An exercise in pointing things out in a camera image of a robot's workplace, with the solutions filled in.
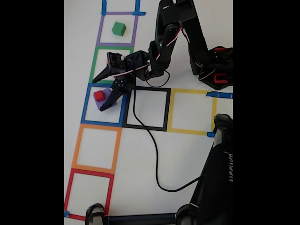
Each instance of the red square outline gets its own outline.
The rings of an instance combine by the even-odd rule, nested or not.
[[[71,169],[70,179],[69,179],[69,183],[67,185],[67,194],[66,194],[66,199],[65,199],[65,204],[64,204],[64,210],[67,210],[67,208],[68,208],[68,203],[69,203],[69,198],[70,198],[74,173],[80,173],[80,174],[92,175],[92,176],[97,176],[97,177],[107,177],[107,178],[109,178],[109,185],[108,185],[106,203],[105,203],[105,208],[104,208],[105,215],[108,215],[109,204],[110,204],[111,197],[112,197],[114,175],[109,174],[109,173],[104,173],[104,172],[95,172],[95,171],[88,171],[88,170]],[[69,218],[85,221],[85,217],[75,215],[75,214],[70,214]]]

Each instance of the orange square outline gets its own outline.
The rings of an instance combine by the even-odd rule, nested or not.
[[[113,159],[112,159],[112,167],[110,169],[77,164],[78,153],[79,153],[79,148],[80,148],[80,143],[81,143],[81,137],[83,135],[84,128],[117,131],[116,143],[114,146],[114,153],[113,153]],[[116,170],[117,158],[118,158],[118,153],[119,153],[121,132],[122,132],[121,127],[108,127],[108,126],[81,123],[79,126],[79,131],[78,131],[78,136],[77,136],[77,141],[76,141],[76,146],[75,146],[75,151],[74,151],[74,156],[73,156],[73,161],[72,161],[72,168],[114,174],[115,170]]]

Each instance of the purple cube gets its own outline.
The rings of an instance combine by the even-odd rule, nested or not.
[[[95,100],[95,102],[96,102],[96,104],[97,104],[97,108],[98,108],[98,110],[100,110],[100,107],[104,104],[104,102],[108,99],[108,97],[110,96],[110,94],[111,94],[111,90],[109,89],[109,88],[106,88],[106,89],[104,89],[103,90],[103,93],[104,93],[104,95],[105,95],[105,100],[104,101],[101,101],[101,102],[97,102],[96,100],[95,100],[95,96],[94,96],[94,94],[93,94],[93,97],[94,97],[94,100]]]

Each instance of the red cube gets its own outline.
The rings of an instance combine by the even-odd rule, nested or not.
[[[105,94],[101,90],[94,92],[94,97],[97,102],[102,102],[105,100]]]

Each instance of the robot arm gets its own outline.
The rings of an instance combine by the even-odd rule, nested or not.
[[[177,0],[175,4],[172,0],[161,0],[157,12],[155,39],[150,42],[149,52],[137,51],[125,58],[117,53],[107,53],[107,67],[92,81],[97,83],[109,76],[115,76],[112,92],[100,110],[111,107],[119,97],[134,88],[133,71],[142,81],[162,76],[170,65],[180,31],[188,41],[193,74],[199,75],[200,81],[216,90],[233,85],[233,50],[217,47],[208,51],[193,0]],[[217,75],[229,75],[227,79],[231,80],[217,81]]]

